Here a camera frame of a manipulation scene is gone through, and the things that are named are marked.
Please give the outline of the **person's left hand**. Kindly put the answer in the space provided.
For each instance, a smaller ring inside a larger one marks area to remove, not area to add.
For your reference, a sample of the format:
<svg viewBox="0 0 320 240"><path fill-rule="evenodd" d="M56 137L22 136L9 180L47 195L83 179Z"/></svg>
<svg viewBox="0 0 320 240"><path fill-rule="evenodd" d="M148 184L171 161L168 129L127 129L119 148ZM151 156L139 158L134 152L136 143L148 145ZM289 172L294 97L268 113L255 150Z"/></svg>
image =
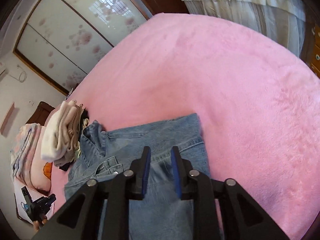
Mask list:
<svg viewBox="0 0 320 240"><path fill-rule="evenodd" d="M39 230L48 222L48 219L44 219L42 222L39 221L34 221L33 222L33 228L35 230L35 232L39 232Z"/></svg>

